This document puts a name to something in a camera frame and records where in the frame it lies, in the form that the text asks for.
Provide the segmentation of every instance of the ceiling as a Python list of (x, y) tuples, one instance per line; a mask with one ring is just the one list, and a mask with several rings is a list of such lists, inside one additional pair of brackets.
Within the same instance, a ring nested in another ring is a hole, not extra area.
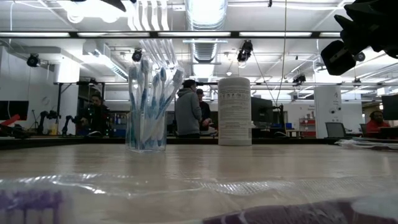
[[(273, 6), (267, 7), (268, 2), (258, 0), (229, 0), (226, 12), (224, 30), (238, 31), (283, 31), (285, 30), (285, 1), (273, 0)], [(346, 16), (344, 10), (319, 10), (321, 7), (343, 6), (352, 1), (339, 0), (287, 0), (286, 30), (288, 31), (334, 31), (339, 32), (340, 26), (335, 22), (333, 16), (340, 14)], [(186, 30), (187, 23), (183, 0), (169, 0), (168, 23), (172, 30)], [(114, 23), (103, 22), (100, 18), (84, 18), (80, 23), (72, 24), (68, 21), (67, 12), (59, 8), (56, 1), (1, 1), (0, 2), (0, 30), (20, 31), (110, 31), (130, 30), (127, 18), (121, 16)], [(225, 77), (227, 72), (232, 76), (239, 75), (248, 77), (252, 82), (279, 82), (281, 77), (291, 79), (298, 73), (305, 74), (308, 82), (314, 82), (313, 60), (319, 62), (317, 55), (333, 39), (253, 39), (254, 54), (248, 60), (246, 67), (238, 68), (236, 63), (236, 52), (242, 46), (244, 39), (228, 39), (228, 43), (220, 44), (218, 48), (213, 76), (209, 80)], [(14, 44), (29, 47), (60, 47), (73, 54), (82, 61), (81, 76), (95, 77), (99, 81), (115, 81), (115, 74), (104, 65), (89, 62), (81, 51), (85, 40), (81, 39), (14, 39)], [(103, 39), (111, 49), (111, 59), (118, 63), (123, 69), (132, 65), (131, 55), (135, 48), (141, 47), (138, 39)], [(190, 46), (183, 44), (181, 39), (174, 39), (173, 45), (179, 64), (185, 69), (187, 76), (192, 76), (192, 56)], [(375, 72), (386, 66), (393, 65), (398, 61), (383, 55), (383, 52), (375, 53), (371, 49), (364, 51), (366, 60), (355, 69), (348, 71), (341, 78), (344, 82), (351, 82), (355, 77), (370, 72)], [(382, 82), (386, 78), (397, 77), (398, 73), (393, 71), (374, 76), (367, 82)], [(370, 87), (369, 92), (377, 87)]]

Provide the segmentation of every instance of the white canister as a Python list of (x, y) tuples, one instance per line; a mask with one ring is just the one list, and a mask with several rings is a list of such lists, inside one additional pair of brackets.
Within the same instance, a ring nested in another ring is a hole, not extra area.
[(218, 82), (218, 144), (251, 146), (250, 81), (243, 77)]

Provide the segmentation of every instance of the ventilation pipe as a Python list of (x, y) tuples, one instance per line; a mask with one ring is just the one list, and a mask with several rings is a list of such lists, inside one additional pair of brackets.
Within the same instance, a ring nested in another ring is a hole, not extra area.
[[(185, 7), (189, 30), (221, 30), (225, 22), (228, 0), (185, 0)], [(210, 77), (213, 74), (214, 65), (209, 63), (214, 61), (217, 47), (218, 44), (192, 44), (192, 62), (203, 63), (203, 65), (193, 65), (194, 75)]]

